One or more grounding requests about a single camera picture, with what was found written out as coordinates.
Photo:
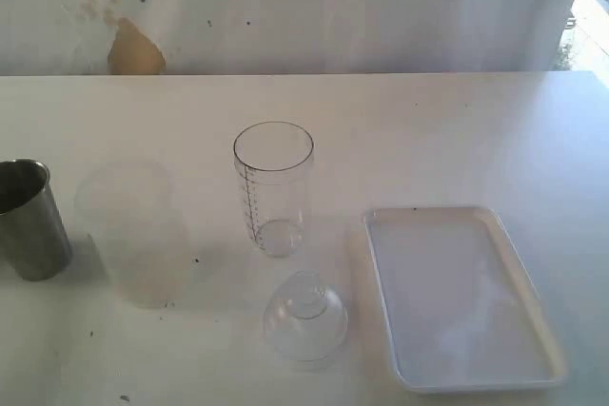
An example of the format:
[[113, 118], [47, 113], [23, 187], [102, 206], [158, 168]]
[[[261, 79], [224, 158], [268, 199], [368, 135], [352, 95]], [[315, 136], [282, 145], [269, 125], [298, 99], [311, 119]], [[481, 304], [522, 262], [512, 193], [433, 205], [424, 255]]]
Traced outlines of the translucent plastic cup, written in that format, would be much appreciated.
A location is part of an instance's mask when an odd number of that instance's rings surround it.
[[131, 159], [100, 166], [78, 185], [74, 209], [122, 298], [144, 308], [178, 299], [192, 251], [162, 165]]

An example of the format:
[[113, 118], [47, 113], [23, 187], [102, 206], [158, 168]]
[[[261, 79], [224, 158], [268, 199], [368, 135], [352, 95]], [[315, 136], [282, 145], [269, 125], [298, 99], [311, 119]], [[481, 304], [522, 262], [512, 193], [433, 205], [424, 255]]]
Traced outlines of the clear dome shaker lid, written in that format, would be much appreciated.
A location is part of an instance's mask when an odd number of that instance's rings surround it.
[[322, 371], [339, 361], [348, 324], [344, 301], [314, 271], [289, 276], [271, 294], [263, 312], [265, 342], [302, 371]]

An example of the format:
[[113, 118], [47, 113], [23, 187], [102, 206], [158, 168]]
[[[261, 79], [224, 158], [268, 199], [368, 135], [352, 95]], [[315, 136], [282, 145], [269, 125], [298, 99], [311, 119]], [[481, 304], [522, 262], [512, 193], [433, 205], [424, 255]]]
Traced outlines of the white rectangular tray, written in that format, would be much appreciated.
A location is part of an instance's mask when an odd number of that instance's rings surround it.
[[391, 370], [408, 391], [548, 389], [562, 348], [501, 219], [474, 205], [385, 207], [363, 224]]

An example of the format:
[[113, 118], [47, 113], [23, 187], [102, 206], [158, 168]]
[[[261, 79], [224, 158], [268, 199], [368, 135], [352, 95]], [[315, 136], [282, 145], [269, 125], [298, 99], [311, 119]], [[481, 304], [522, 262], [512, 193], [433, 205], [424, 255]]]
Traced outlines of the stainless steel cup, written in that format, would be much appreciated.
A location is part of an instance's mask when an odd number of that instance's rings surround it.
[[48, 280], [69, 265], [69, 239], [41, 162], [1, 163], [1, 256], [28, 281]]

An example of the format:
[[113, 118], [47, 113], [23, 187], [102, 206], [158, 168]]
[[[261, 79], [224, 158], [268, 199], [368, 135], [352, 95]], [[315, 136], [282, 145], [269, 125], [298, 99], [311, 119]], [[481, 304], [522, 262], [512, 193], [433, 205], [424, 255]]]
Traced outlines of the clear plastic shaker cup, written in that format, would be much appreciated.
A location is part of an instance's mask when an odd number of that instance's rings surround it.
[[311, 213], [310, 133], [290, 122], [261, 122], [237, 135], [233, 158], [246, 230], [254, 245], [274, 258], [298, 251], [305, 243]]

